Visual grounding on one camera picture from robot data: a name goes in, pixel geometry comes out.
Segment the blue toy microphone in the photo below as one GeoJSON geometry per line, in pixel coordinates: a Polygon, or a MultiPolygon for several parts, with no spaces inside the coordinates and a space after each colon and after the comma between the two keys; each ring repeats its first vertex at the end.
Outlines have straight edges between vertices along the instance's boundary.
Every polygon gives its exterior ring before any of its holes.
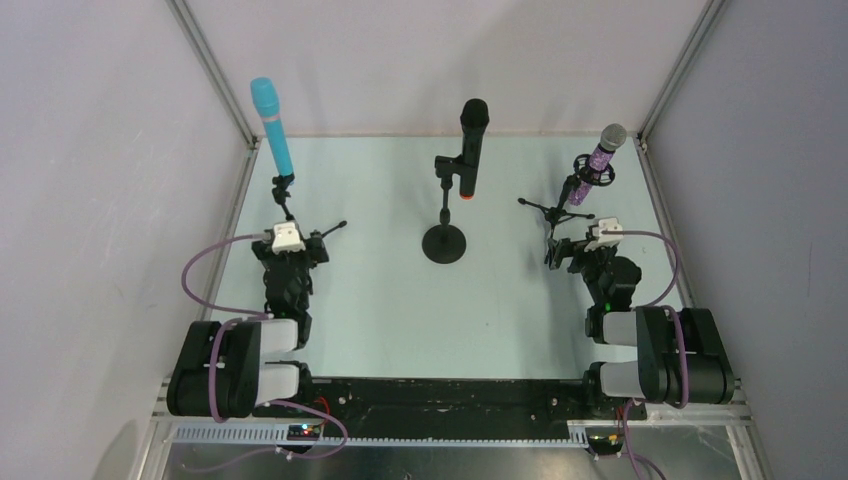
{"type": "Polygon", "coordinates": [[[273,81],[268,77],[257,77],[250,82],[254,108],[263,124],[266,138],[278,174],[282,177],[294,175],[291,154],[282,123],[280,100],[273,81]]]}

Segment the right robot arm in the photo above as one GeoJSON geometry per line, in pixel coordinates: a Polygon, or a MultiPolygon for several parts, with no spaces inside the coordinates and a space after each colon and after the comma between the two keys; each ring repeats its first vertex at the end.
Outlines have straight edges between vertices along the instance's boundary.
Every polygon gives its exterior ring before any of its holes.
{"type": "Polygon", "coordinates": [[[599,345],[632,347],[630,361],[593,363],[583,383],[592,399],[635,399],[681,409],[719,405],[734,396],[736,377],[710,310],[634,306],[642,270],[614,246],[590,239],[549,240],[545,263],[581,277],[593,304],[585,334],[599,345]]]}

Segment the purple glitter microphone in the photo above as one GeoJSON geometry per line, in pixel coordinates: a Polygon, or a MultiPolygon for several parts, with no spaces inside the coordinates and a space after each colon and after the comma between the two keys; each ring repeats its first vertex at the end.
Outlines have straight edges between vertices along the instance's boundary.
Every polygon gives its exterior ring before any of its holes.
{"type": "Polygon", "coordinates": [[[591,153],[575,158],[569,180],[571,191],[567,196],[570,205],[581,205],[593,188],[607,187],[614,182],[616,173],[611,161],[627,138],[627,130],[622,125],[610,124],[601,132],[599,142],[591,153]]]}

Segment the black round-base mic stand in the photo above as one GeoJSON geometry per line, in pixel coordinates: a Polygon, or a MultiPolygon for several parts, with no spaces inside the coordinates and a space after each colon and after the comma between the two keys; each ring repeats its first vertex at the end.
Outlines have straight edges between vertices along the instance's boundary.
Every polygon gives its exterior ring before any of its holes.
{"type": "Polygon", "coordinates": [[[449,194],[453,187],[455,173],[454,158],[437,156],[435,173],[440,179],[442,206],[439,212],[439,224],[429,228],[422,238],[422,251],[425,256],[437,264],[451,264],[458,261],[466,252],[467,240],[464,233],[451,224],[449,194]]]}

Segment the black tripod mic stand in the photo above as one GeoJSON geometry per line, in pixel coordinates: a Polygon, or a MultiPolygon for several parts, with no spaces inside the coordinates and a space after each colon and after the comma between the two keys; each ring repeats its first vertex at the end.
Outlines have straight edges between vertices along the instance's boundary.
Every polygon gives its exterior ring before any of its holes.
{"type": "MultiPolygon", "coordinates": [[[[286,221],[300,220],[301,205],[298,203],[297,199],[293,199],[292,190],[294,180],[295,176],[293,174],[276,175],[272,178],[271,194],[274,202],[282,209],[284,219],[286,221]]],[[[318,239],[325,239],[340,230],[346,229],[348,225],[349,222],[347,220],[341,220],[324,230],[313,231],[310,236],[318,239]]]]}

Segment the black microphone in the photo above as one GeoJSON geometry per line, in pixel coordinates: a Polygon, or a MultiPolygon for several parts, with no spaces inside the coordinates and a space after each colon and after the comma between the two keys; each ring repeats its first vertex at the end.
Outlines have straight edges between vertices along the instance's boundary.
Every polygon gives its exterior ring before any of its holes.
{"type": "Polygon", "coordinates": [[[483,137],[489,121],[488,104],[484,100],[473,98],[465,103],[460,115],[463,138],[458,174],[460,197],[466,200],[475,194],[483,137]]]}

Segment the black shock-mount tripod stand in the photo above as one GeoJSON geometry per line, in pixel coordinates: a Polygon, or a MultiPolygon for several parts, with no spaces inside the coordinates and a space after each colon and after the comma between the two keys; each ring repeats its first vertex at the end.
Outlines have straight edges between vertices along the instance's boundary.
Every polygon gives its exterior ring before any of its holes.
{"type": "Polygon", "coordinates": [[[580,206],[593,188],[607,187],[615,181],[615,170],[611,166],[612,158],[613,153],[601,150],[596,150],[591,154],[578,155],[573,162],[573,173],[567,176],[563,182],[555,206],[545,207],[525,198],[517,199],[520,205],[535,208],[543,214],[544,221],[549,225],[547,246],[550,249],[553,249],[557,243],[554,239],[554,232],[560,224],[575,218],[586,220],[596,218],[595,214],[569,212],[567,206],[580,206]]]}

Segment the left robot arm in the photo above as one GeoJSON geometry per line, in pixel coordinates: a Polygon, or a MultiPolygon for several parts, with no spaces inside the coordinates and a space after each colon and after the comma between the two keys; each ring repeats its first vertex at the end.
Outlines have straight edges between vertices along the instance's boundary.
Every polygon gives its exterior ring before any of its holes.
{"type": "Polygon", "coordinates": [[[264,306],[233,308],[233,319],[225,322],[190,324],[165,396],[175,416],[245,418],[266,401],[298,393],[304,369],[273,357],[301,349],[309,339],[310,272],[329,259],[324,235],[314,231],[301,246],[280,252],[267,237],[250,239],[264,268],[264,306]]]}

